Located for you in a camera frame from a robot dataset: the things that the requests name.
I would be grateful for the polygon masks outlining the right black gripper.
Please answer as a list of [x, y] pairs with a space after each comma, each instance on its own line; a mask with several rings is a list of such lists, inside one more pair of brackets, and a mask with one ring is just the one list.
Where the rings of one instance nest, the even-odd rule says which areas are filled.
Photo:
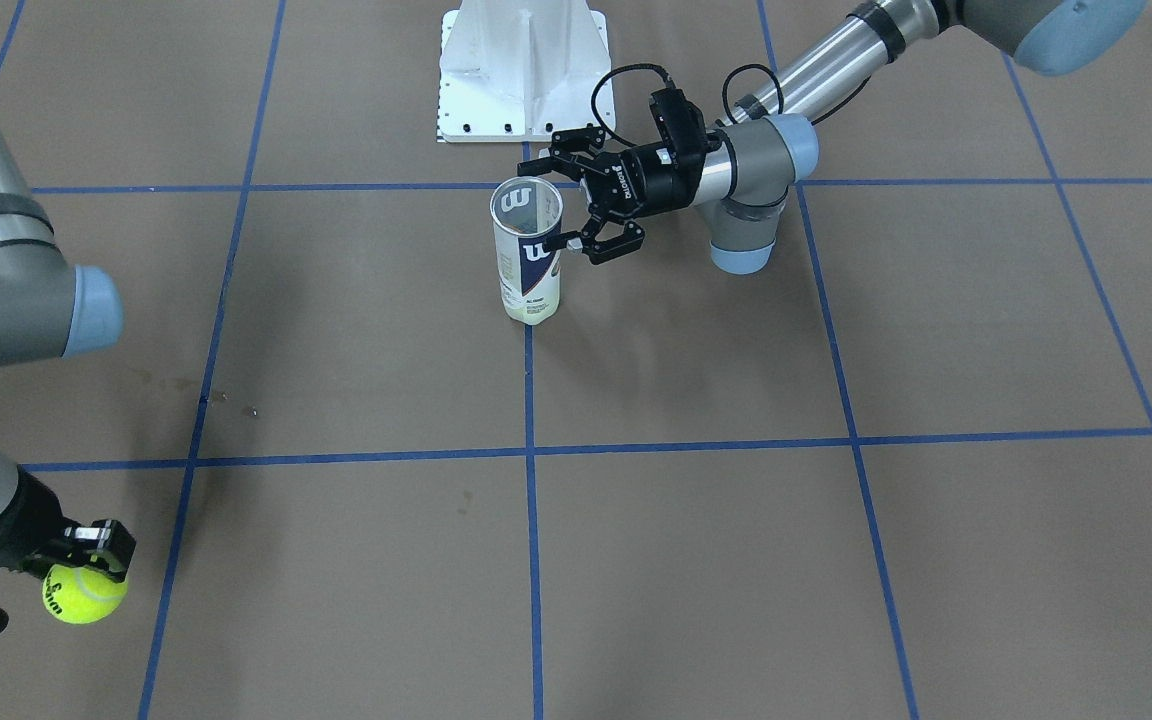
[[[52, 566], [63, 566], [96, 571], [109, 582], [126, 582], [137, 541], [123, 523], [73, 523], [41, 480], [24, 470], [18, 470], [17, 479], [17, 491], [0, 516], [0, 570], [44, 579]], [[0, 634], [8, 624], [9, 616], [0, 607]]]

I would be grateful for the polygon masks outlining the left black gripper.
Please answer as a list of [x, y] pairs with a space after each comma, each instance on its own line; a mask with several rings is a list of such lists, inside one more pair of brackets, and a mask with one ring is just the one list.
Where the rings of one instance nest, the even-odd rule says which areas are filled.
[[[599, 128], [563, 129], [553, 132], [547, 156], [518, 164], [520, 177], [558, 173], [585, 188], [591, 215], [576, 232], [562, 233], [562, 247], [593, 265], [644, 245], [646, 232], [636, 219], [690, 206], [707, 159], [702, 150], [672, 150], [664, 142], [602, 152], [605, 141], [607, 132]], [[621, 232], [604, 238], [608, 223]]]

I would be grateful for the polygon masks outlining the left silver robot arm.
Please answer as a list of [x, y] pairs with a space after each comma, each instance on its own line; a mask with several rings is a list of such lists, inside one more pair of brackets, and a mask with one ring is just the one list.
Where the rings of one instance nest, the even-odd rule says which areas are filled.
[[733, 275], [770, 262], [791, 187], [817, 168], [817, 126], [915, 41], [963, 26], [1039, 76], [1064, 76], [1111, 50], [1143, 1], [865, 1], [765, 85], [707, 122], [662, 67], [650, 109], [659, 141], [605, 149], [604, 126], [559, 129], [521, 176], [558, 173], [581, 184], [589, 219], [576, 232], [526, 242], [529, 259], [561, 251], [608, 263], [643, 247], [643, 219], [699, 209], [710, 260]]

